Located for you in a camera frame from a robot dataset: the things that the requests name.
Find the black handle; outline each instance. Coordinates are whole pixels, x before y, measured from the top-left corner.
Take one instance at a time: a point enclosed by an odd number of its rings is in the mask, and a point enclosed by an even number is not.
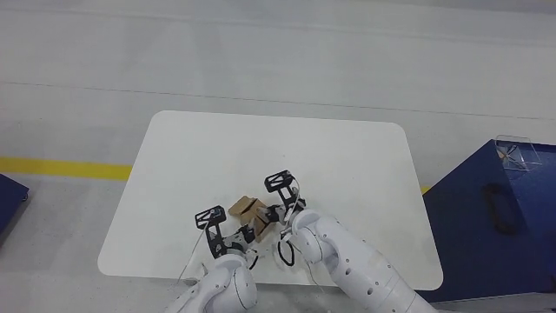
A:
[[[514,236],[518,233],[517,225],[511,224],[502,219],[498,209],[496,208],[496,201],[494,200],[497,195],[503,195],[503,191],[503,186],[498,183],[488,183],[482,188],[482,194],[486,201],[488,214],[493,220],[494,229],[502,235]]]

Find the black cable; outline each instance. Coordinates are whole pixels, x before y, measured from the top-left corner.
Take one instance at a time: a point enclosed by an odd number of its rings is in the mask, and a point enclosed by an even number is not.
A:
[[[259,260],[259,256],[257,255],[255,260],[253,260],[253,263],[251,263],[251,266],[249,266],[249,270],[252,270],[254,268],[254,266],[257,264],[258,260]]]
[[[284,255],[281,253],[281,240],[278,241],[278,255],[280,256],[280,259],[288,266],[288,267],[292,267],[295,264],[295,254],[294,254],[294,247],[292,246],[292,243],[290,243],[289,241],[286,241],[286,243],[289,245],[289,250],[291,251],[292,254],[292,261],[288,262],[285,258]]]

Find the cable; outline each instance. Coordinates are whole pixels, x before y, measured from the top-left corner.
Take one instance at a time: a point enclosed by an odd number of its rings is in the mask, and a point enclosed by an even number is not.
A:
[[[259,260],[259,256],[257,255],[255,260],[253,260],[253,263],[251,263],[251,266],[249,266],[249,270],[252,270],[255,267],[258,260]]]
[[[282,240],[278,241],[278,256],[280,257],[280,259],[282,260],[283,263],[285,263],[288,267],[293,267],[295,264],[295,253],[294,253],[294,247],[292,246],[292,243],[290,241],[286,241],[286,243],[289,245],[289,250],[292,254],[292,260],[291,262],[289,262],[288,260],[286,260],[284,258],[284,255],[281,253],[281,242]]]
[[[292,215],[294,214],[295,207],[297,206],[297,203],[299,202],[299,198],[301,197],[301,185],[299,185],[299,182],[297,181],[297,179],[295,179],[295,177],[294,177],[294,181],[297,184],[297,198],[295,199],[295,203],[292,205],[291,209],[286,210],[286,216],[284,217],[284,221],[286,223],[289,221],[289,218],[292,217]]]
[[[175,282],[176,284],[178,284],[180,282],[180,280],[182,279],[183,273],[188,268],[189,262],[191,261],[191,258],[193,257],[193,254],[195,253],[195,249],[197,249],[197,245],[199,245],[199,241],[201,240],[202,235],[205,233],[205,230],[207,229],[207,226],[209,226],[209,223],[205,224],[205,228],[202,229],[201,234],[197,238],[197,242],[195,242],[195,247],[193,247],[193,250],[191,250],[191,255],[189,255],[188,262],[185,264],[185,267],[183,268],[182,273],[180,273],[180,276],[177,277],[177,281]]]

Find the white cable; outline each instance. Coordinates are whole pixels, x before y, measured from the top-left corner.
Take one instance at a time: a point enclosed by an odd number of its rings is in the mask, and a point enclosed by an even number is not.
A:
[[[182,279],[183,273],[188,268],[189,262],[191,261],[191,258],[193,257],[193,254],[195,254],[195,249],[197,249],[197,245],[199,245],[199,241],[201,240],[202,235],[205,233],[205,230],[207,229],[207,226],[209,226],[209,223],[205,224],[205,228],[202,229],[201,234],[197,238],[197,242],[195,242],[195,247],[193,247],[193,250],[191,250],[191,255],[189,256],[188,262],[185,264],[185,267],[183,268],[182,273],[180,273],[180,276],[177,278],[177,281],[175,282],[176,284],[178,284],[180,282],[180,280]]]
[[[286,212],[286,216],[284,217],[284,222],[288,223],[289,218],[292,217],[292,215],[294,214],[294,210],[295,210],[295,206],[297,205],[297,202],[299,202],[299,198],[301,197],[301,186],[299,185],[299,182],[297,181],[297,179],[295,179],[295,183],[297,184],[297,198],[295,199],[295,203],[293,205],[293,207],[288,210]]]

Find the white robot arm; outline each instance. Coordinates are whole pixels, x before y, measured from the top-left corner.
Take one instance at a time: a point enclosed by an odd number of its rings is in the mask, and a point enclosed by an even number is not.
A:
[[[322,262],[330,277],[350,298],[373,313],[438,313],[412,290],[394,266],[373,246],[358,239],[331,216],[305,209],[294,180],[284,170],[265,179],[268,192],[277,191],[283,202],[261,213],[270,222],[288,227],[295,243],[310,263]],[[284,196],[285,189],[289,196]],[[218,224],[225,221],[221,206],[195,216],[205,230],[215,268],[197,285],[179,296],[165,313],[242,313],[256,305],[256,286],[244,259],[255,239],[251,225],[222,237]]]
[[[165,313],[242,313],[257,303],[257,288],[243,257],[226,254]]]
[[[333,282],[366,310],[376,313],[436,313],[373,246],[340,222],[314,210],[294,215],[292,234],[303,257],[323,262]]]

